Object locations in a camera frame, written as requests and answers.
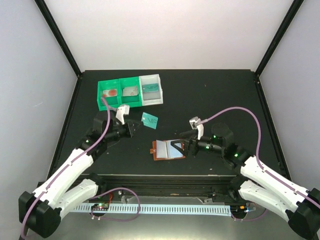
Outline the teal VIP card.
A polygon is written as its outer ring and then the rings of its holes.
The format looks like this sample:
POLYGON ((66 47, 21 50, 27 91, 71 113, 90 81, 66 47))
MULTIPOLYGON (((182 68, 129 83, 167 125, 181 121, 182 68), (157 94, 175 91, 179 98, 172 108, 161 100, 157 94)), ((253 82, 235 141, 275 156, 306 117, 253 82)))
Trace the teal VIP card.
POLYGON ((149 113, 143 112, 141 116, 141 122, 145 127, 151 128, 151 129, 156 129, 158 125, 158 120, 159 118, 151 115, 149 113))
POLYGON ((150 83, 142 85, 142 92, 143 93, 151 93, 151 92, 159 92, 160 87, 158 83, 150 83))

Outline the brown leather card holder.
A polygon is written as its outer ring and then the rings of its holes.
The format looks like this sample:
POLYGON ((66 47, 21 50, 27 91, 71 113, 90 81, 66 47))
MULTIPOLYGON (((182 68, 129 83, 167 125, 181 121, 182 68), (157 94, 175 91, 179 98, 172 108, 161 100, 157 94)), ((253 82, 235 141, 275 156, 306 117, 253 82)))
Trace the brown leather card holder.
POLYGON ((181 158, 168 158, 167 152, 167 141, 169 140, 155 140, 152 142, 152 148, 150 149, 150 154, 153 156, 154 161, 164 161, 164 160, 176 160, 176 159, 184 159, 181 158))

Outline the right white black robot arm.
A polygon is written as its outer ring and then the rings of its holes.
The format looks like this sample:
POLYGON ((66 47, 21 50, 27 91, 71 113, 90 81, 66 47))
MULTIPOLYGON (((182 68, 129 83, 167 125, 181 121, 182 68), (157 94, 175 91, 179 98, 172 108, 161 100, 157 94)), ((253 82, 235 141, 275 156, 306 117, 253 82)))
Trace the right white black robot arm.
POLYGON ((257 156, 237 145, 234 134, 224 123, 211 128, 212 135, 203 135, 203 127, 183 132, 183 139, 171 146, 183 156, 206 151, 220 157, 237 173, 227 189, 228 198, 254 202, 284 219, 300 237, 312 240, 320 229, 320 191, 302 187, 258 161, 257 156))

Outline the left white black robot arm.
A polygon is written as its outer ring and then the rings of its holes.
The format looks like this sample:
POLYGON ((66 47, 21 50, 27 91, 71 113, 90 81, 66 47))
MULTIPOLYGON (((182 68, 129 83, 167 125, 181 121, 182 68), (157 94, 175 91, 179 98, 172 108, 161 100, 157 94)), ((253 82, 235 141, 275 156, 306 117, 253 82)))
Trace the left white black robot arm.
POLYGON ((89 199, 103 199, 108 192, 103 179, 91 173, 77 186, 75 180, 121 138, 132 138, 141 126, 138 120, 119 120, 111 112, 101 112, 92 127, 72 150, 67 160, 42 185, 18 198, 18 217, 22 228, 29 228, 43 238, 51 236, 62 219, 89 199))

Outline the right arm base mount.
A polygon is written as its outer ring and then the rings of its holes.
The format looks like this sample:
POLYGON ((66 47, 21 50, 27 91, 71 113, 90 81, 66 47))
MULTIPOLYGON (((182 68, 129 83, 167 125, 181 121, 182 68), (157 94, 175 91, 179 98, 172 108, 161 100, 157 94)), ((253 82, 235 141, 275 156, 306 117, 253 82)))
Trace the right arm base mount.
POLYGON ((210 187, 209 195, 214 199, 224 200, 228 203, 250 203, 250 200, 246 200, 240 196, 237 189, 228 185, 212 185, 210 187))

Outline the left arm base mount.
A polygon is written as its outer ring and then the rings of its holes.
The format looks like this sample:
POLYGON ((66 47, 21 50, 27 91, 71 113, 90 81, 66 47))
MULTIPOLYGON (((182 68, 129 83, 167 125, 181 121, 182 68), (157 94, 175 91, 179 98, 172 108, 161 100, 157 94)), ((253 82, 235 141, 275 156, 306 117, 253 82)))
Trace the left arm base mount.
POLYGON ((97 185, 97 192, 94 196, 89 197, 88 201, 95 201, 95 200, 103 200, 106 197, 113 195, 114 192, 121 191, 119 187, 111 188, 106 183, 98 184, 97 185))

